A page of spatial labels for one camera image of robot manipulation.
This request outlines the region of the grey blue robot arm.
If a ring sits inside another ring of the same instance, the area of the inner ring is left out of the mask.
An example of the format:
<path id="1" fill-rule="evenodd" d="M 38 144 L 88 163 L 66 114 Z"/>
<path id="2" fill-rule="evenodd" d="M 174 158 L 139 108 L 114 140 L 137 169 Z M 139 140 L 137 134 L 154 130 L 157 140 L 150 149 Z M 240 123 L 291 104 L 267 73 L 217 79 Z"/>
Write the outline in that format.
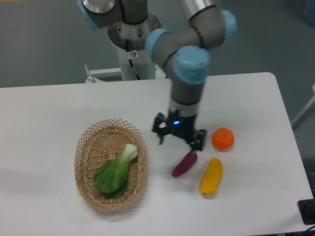
<path id="1" fill-rule="evenodd" d="M 191 154 L 203 150 L 207 132 L 196 130 L 194 124 L 210 73 L 209 50 L 237 35 L 235 16 L 219 10 L 213 0 L 183 0 L 189 25 L 170 32 L 148 12 L 146 0 L 80 0 L 77 4 L 90 28 L 107 28 L 123 80 L 153 79 L 156 68 L 171 79 L 168 116 L 157 114 L 152 131 L 161 140 L 168 134 L 185 140 Z"/>

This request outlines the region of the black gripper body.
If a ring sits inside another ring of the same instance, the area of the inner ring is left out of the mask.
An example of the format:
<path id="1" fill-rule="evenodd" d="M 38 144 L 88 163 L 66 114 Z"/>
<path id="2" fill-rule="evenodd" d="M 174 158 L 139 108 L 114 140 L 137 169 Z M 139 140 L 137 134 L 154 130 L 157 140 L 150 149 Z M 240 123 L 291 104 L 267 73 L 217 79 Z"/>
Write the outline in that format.
<path id="1" fill-rule="evenodd" d="M 170 110 L 168 114 L 168 125 L 170 133 L 176 137 L 185 140 L 188 144 L 193 141 L 195 133 L 195 120 L 197 114 L 183 117 L 180 115 L 179 109 Z"/>

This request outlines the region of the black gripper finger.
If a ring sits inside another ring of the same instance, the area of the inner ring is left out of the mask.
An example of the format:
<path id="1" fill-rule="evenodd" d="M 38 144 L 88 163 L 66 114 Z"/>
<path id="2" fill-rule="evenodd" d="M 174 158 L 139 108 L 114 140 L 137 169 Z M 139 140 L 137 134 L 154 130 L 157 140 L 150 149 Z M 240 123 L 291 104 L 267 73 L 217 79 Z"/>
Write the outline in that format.
<path id="1" fill-rule="evenodd" d="M 187 144 L 190 146 L 189 156 L 193 157 L 197 151 L 202 151 L 205 145 L 207 130 L 194 130 L 191 136 L 187 139 Z"/>
<path id="2" fill-rule="evenodd" d="M 162 145 L 164 137 L 170 134 L 168 118 L 163 113 L 158 113 L 154 119 L 152 131 L 159 137 L 159 144 Z"/>

